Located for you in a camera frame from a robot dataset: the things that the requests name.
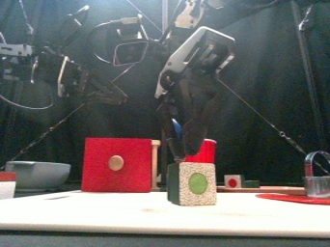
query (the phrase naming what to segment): white bowl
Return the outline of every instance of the white bowl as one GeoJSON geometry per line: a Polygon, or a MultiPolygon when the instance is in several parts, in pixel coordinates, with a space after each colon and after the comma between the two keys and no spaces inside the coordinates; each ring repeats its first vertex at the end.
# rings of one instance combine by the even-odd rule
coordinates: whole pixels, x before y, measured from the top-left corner
{"type": "Polygon", "coordinates": [[[54,162],[8,161],[6,171],[16,176],[18,191],[58,189],[67,181],[71,165],[54,162]]]}

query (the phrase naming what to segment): red cube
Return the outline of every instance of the red cube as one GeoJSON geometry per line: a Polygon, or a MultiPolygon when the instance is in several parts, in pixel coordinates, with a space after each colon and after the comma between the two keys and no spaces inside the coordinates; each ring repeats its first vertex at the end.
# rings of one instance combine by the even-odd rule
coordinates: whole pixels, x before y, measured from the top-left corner
{"type": "Polygon", "coordinates": [[[153,140],[87,138],[82,190],[150,192],[153,140]]]}

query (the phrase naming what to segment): green sticker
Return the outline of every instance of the green sticker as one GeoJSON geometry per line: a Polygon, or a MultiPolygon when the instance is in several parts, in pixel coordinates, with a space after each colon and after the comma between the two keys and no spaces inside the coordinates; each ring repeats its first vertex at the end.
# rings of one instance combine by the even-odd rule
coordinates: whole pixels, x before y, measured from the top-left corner
{"type": "Polygon", "coordinates": [[[197,195],[201,195],[209,186],[207,179],[203,174],[195,173],[190,177],[190,189],[191,192],[197,195]]]}

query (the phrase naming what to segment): red cup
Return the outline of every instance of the red cup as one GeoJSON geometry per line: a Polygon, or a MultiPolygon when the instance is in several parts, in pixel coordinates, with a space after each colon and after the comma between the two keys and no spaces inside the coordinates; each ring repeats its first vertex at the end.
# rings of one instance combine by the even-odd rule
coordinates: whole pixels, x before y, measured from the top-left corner
{"type": "Polygon", "coordinates": [[[215,160],[215,146],[217,142],[211,139],[205,139],[202,142],[202,148],[198,154],[189,155],[185,162],[213,163],[215,160]]]}

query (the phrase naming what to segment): red disc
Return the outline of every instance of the red disc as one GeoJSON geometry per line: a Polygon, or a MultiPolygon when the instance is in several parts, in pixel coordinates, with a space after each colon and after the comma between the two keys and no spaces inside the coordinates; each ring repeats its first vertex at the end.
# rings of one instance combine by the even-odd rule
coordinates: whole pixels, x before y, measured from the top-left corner
{"type": "Polygon", "coordinates": [[[231,188],[235,188],[238,186],[238,182],[237,182],[237,180],[234,178],[231,178],[229,180],[229,185],[230,185],[231,188]]]}

